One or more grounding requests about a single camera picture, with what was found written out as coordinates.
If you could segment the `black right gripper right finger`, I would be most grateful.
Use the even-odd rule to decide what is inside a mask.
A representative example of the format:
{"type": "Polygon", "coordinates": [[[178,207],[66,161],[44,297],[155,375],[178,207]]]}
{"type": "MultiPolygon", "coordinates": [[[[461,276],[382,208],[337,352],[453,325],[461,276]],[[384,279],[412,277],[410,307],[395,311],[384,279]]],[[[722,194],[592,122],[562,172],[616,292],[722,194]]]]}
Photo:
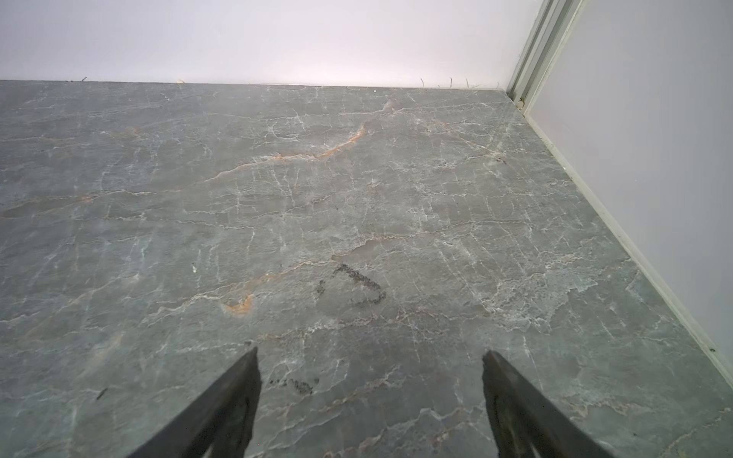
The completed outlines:
{"type": "Polygon", "coordinates": [[[500,457],[609,457],[500,353],[483,357],[486,410],[500,457]]]}

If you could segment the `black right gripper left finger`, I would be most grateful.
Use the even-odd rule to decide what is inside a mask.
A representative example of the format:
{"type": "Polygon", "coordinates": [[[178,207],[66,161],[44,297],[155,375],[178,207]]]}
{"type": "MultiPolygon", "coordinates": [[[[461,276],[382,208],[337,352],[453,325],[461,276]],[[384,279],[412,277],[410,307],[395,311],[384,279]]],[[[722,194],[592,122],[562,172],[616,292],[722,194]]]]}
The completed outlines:
{"type": "Polygon", "coordinates": [[[253,437],[261,392],[253,347],[131,456],[242,457],[253,437]]]}

